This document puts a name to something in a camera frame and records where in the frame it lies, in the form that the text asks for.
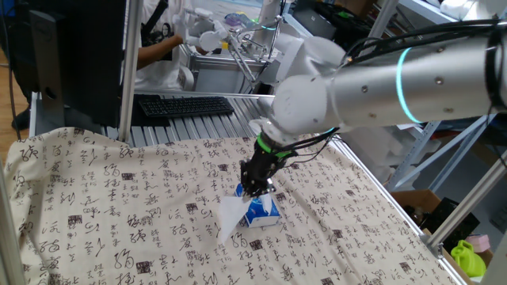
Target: cloth with chinese calligraphy print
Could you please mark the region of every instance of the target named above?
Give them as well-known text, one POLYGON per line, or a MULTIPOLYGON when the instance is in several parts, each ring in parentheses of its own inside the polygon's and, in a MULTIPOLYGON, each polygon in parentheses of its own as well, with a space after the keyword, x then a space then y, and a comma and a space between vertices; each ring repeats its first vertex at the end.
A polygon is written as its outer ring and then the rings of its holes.
POLYGON ((221 245, 219 203, 253 149, 248 138, 134 149, 74 128, 14 143, 5 173, 27 281, 452 283, 365 173, 330 147, 276 174, 277 225, 240 222, 221 245))

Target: yellow object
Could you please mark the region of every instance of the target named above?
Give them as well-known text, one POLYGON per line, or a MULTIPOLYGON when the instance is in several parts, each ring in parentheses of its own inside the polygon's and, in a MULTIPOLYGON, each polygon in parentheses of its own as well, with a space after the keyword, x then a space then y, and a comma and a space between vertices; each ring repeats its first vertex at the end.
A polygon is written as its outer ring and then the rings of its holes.
POLYGON ((459 241, 451 255, 468 277, 484 276, 486 273, 484 260, 474 253, 474 246, 470 243, 459 241))

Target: green object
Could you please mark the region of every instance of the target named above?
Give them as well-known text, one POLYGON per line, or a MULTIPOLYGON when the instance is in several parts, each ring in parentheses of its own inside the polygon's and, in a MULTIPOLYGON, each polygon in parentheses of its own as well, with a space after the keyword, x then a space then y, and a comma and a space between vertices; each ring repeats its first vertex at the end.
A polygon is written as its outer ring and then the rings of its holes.
POLYGON ((346 12, 343 12, 343 11, 341 11, 340 13, 338 13, 338 16, 340 16, 342 18, 345 18, 345 19, 349 19, 349 14, 346 13, 346 12))
POLYGON ((468 277, 484 276, 486 264, 484 260, 474 253, 474 246, 466 241, 459 241, 451 251, 452 258, 463 269, 468 277))
MULTIPOLYGON (((260 147, 262 147, 262 149, 267 152, 268 154, 271 154, 271 152, 273 151, 269 146, 267 146, 264 141, 261 139, 261 134, 259 134, 257 136, 257 143, 259 144, 260 147)), ((289 154, 291 154, 290 151, 285 151, 285 152, 280 152, 280 153, 277 153, 275 154, 278 158, 284 158, 286 156, 288 156, 289 154)))

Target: white shirt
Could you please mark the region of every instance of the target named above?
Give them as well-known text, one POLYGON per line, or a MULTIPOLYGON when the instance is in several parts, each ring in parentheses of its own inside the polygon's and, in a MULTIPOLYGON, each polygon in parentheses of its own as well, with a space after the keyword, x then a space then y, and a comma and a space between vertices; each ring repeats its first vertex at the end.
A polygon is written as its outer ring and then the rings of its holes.
MULTIPOLYGON (((146 24, 157 7, 158 0, 144 0, 143 15, 141 23, 146 24)), ((162 33, 156 42, 160 42, 171 37, 174 33, 172 23, 173 15, 180 13, 184 8, 189 8, 186 0, 169 0, 169 7, 164 11, 160 19, 157 21, 152 33, 162 33)), ((145 66, 141 70, 137 70, 135 78, 136 89, 164 89, 164 90, 180 90, 181 86, 177 81, 180 67, 180 48, 173 49, 172 60, 159 60, 145 66)))

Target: tissue box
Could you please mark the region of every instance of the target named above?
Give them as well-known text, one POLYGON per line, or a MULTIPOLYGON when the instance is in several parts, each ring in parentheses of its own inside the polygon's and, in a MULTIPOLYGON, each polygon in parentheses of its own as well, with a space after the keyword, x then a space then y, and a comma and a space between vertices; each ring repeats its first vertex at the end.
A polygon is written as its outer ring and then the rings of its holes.
MULTIPOLYGON (((238 184, 235 195, 237 197, 241 197, 242 193, 243 187, 241 184, 238 184)), ((245 220, 248 224, 248 227, 276 225, 278 219, 280 218, 280 213, 278 212, 278 209, 276 209, 275 202, 271 201, 271 203, 273 204, 271 213, 266 213, 262 207, 262 202, 260 199, 256 198, 252 200, 252 203, 250 204, 250 207, 245 214, 245 220)))

